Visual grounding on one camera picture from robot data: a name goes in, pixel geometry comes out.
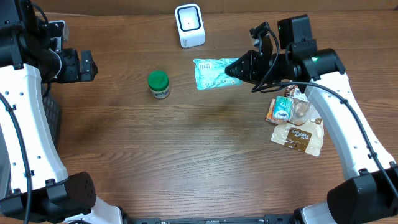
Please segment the teal wet wipes pack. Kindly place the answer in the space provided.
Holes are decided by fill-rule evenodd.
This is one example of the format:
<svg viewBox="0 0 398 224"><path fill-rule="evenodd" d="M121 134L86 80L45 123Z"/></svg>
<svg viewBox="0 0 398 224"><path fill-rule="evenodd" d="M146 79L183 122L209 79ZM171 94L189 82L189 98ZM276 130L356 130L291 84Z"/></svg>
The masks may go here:
<svg viewBox="0 0 398 224"><path fill-rule="evenodd" d="M194 59L194 76L197 89L207 90L242 84L243 81L240 79L225 73L225 68L237 61L237 59L238 58Z"/></svg>

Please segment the teal Kleenex tissue pack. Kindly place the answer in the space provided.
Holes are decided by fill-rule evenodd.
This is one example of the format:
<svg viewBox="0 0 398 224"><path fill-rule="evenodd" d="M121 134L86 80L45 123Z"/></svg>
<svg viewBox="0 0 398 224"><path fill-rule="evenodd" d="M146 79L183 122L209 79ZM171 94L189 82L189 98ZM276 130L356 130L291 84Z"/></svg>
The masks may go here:
<svg viewBox="0 0 398 224"><path fill-rule="evenodd" d="M277 96L274 103L272 117L282 121L288 121L292 115L293 99Z"/></svg>

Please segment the orange Kleenex tissue pack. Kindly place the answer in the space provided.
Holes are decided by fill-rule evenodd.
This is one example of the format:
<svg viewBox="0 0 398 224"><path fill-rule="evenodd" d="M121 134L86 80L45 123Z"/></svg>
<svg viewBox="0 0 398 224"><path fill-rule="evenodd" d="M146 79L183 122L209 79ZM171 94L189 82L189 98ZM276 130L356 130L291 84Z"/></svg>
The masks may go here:
<svg viewBox="0 0 398 224"><path fill-rule="evenodd" d="M275 103L275 99L271 99L271 102L269 104L269 107L268 107L268 110L266 113L265 120L270 123L278 124L279 123L278 120L273 118L274 103Z"/></svg>

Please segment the brown snack pouch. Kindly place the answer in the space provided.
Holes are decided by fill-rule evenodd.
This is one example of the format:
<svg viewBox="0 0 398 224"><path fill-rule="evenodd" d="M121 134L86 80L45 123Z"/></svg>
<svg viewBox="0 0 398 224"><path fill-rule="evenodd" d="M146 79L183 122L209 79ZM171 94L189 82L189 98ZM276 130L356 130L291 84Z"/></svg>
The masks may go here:
<svg viewBox="0 0 398 224"><path fill-rule="evenodd" d="M289 85L285 97L293 99L288 121L278 120L271 141L284 147L319 156L323 146L323 120L297 85Z"/></svg>

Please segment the green lid jar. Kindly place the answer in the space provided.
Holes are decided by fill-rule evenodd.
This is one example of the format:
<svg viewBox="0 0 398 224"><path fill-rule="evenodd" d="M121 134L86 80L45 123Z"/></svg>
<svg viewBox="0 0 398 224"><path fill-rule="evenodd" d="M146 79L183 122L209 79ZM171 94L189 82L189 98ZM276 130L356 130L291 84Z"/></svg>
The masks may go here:
<svg viewBox="0 0 398 224"><path fill-rule="evenodd" d="M148 86L157 99L164 99L170 94L170 82L168 75L161 70L155 70L150 73L147 79Z"/></svg>

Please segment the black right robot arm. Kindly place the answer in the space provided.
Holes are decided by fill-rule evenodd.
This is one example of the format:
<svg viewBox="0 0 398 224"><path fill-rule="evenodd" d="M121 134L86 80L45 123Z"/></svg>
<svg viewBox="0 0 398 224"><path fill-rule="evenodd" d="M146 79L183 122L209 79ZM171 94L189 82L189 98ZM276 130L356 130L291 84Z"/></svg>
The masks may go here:
<svg viewBox="0 0 398 224"><path fill-rule="evenodd" d="M367 223L397 215L397 162L374 135L333 49L320 50L307 15L250 30L254 50L226 74L268 93L297 85L321 116L340 157L345 181L324 202L282 215L284 223Z"/></svg>

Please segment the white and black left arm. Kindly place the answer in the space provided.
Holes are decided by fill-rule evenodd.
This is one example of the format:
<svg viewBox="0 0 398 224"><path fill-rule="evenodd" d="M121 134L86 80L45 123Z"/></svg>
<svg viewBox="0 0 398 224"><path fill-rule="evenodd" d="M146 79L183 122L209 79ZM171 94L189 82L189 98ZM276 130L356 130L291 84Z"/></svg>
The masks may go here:
<svg viewBox="0 0 398 224"><path fill-rule="evenodd" d="M11 168L1 211L24 223L128 223L88 173L68 174L55 148L42 85L89 82L98 72L89 50L63 47L67 38L66 23L38 5L1 2L1 131Z"/></svg>

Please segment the white barcode scanner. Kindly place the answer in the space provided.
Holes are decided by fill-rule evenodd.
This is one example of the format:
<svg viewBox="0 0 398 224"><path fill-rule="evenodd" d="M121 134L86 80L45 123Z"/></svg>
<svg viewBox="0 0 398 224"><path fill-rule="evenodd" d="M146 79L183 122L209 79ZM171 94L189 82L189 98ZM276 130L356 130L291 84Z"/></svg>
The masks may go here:
<svg viewBox="0 0 398 224"><path fill-rule="evenodd" d="M175 9L175 19L182 48L187 49L205 43L205 28L201 9L197 4L184 4Z"/></svg>

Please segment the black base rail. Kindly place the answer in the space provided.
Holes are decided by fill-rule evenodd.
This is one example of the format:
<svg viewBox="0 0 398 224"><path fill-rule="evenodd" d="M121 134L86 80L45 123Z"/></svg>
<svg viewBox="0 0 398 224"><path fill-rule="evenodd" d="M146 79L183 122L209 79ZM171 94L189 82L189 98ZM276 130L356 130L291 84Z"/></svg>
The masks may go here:
<svg viewBox="0 0 398 224"><path fill-rule="evenodd" d="M229 218L131 218L132 224L296 224L300 223L293 215L264 215L263 217L229 217Z"/></svg>

